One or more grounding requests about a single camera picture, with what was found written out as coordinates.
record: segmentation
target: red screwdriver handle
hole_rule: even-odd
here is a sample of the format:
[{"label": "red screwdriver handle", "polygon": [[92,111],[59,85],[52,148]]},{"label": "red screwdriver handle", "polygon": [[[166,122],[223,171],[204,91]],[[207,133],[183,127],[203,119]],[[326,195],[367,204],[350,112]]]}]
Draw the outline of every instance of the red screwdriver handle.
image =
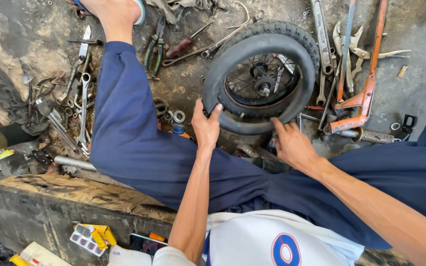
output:
[{"label": "red screwdriver handle", "polygon": [[171,59],[181,54],[183,51],[185,51],[188,48],[188,46],[190,46],[190,44],[192,44],[192,41],[193,41],[192,38],[187,37],[181,40],[180,43],[178,43],[178,45],[172,46],[167,51],[167,58]]}]

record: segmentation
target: logo on shirt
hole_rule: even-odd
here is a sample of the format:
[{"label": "logo on shirt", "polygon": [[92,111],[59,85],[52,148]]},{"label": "logo on shirt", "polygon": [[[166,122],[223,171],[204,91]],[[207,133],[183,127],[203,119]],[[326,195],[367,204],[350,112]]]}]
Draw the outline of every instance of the logo on shirt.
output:
[{"label": "logo on shirt", "polygon": [[271,247],[272,262],[275,266],[300,266],[301,257],[297,241],[287,233],[275,237]]}]

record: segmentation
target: navy blue pants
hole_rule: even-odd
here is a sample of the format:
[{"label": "navy blue pants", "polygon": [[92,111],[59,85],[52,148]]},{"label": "navy blue pants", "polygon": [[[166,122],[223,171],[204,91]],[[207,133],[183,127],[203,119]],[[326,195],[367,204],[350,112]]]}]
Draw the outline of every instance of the navy blue pants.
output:
[{"label": "navy blue pants", "polygon": [[[91,162],[102,173],[178,209],[195,161],[189,139],[157,130],[152,94],[135,48],[109,42],[96,98]],[[330,159],[344,172],[426,216],[426,127],[417,142],[395,142]],[[390,245],[322,184],[299,171],[269,174],[215,149],[210,166],[210,206],[252,211],[257,201],[300,213],[318,226],[373,249]]]}]

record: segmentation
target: green handle pliers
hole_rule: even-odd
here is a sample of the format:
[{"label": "green handle pliers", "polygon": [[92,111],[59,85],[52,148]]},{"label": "green handle pliers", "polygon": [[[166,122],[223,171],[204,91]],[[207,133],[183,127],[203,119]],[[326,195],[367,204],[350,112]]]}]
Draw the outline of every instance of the green handle pliers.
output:
[{"label": "green handle pliers", "polygon": [[151,56],[152,51],[154,50],[155,45],[157,44],[158,51],[157,51],[157,62],[155,64],[154,72],[152,72],[152,77],[155,78],[157,74],[159,73],[160,65],[162,63],[162,51],[163,51],[163,45],[165,43],[162,36],[164,35],[164,29],[165,29],[165,17],[162,17],[159,20],[159,23],[157,24],[157,32],[155,35],[152,35],[152,41],[149,44],[149,47],[147,48],[146,56],[144,57],[144,70],[146,72],[149,71],[149,66],[151,65]]}]

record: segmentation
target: white shirt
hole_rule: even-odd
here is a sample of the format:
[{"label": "white shirt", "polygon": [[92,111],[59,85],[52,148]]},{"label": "white shirt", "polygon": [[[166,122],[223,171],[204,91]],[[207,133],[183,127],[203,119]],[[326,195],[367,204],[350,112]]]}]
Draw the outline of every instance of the white shirt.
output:
[{"label": "white shirt", "polygon": [[[208,231],[212,266],[351,266],[364,251],[362,245],[280,210],[212,214]],[[165,247],[152,265],[194,264],[178,249]]]}]

